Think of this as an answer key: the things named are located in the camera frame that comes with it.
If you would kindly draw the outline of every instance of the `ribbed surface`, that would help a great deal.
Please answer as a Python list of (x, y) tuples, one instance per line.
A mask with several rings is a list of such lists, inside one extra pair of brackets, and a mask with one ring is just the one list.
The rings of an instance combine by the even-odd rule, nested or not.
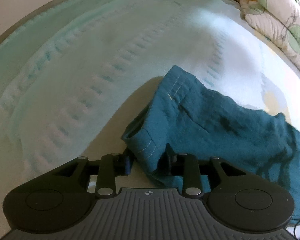
[(99, 200), (89, 216), (62, 232), (41, 235), (11, 231), (4, 240), (290, 240), (281, 229), (251, 235), (215, 221), (200, 200), (176, 189), (122, 189), (115, 198)]

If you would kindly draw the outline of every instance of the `mattress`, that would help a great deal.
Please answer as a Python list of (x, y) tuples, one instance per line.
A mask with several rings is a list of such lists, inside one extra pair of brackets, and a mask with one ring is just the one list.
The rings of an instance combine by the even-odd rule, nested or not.
[[(300, 130), (300, 73), (232, 0), (69, 0), (0, 45), (0, 236), (4, 196), (80, 155), (123, 152), (125, 127), (178, 65)], [(96, 178), (90, 182), (93, 192)], [(135, 163), (120, 187), (153, 187)]]

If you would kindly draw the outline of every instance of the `round joint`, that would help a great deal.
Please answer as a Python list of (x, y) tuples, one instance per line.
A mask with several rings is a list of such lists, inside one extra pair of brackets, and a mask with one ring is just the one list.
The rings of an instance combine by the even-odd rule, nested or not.
[(113, 190), (109, 187), (102, 187), (102, 188), (98, 189), (97, 192), (101, 196), (109, 196), (113, 193)]
[(197, 196), (201, 193), (201, 190), (196, 187), (189, 187), (186, 189), (186, 193), (190, 196)]

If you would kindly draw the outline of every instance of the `garment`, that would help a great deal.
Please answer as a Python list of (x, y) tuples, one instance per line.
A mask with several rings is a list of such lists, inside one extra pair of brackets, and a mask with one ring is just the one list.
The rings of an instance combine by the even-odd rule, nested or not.
[(207, 89), (174, 66), (153, 100), (129, 124), (122, 139), (153, 181), (182, 187), (182, 178), (162, 176), (159, 158), (169, 143), (177, 153), (198, 159), (218, 156), (287, 189), (300, 217), (300, 132), (282, 113), (250, 110)]

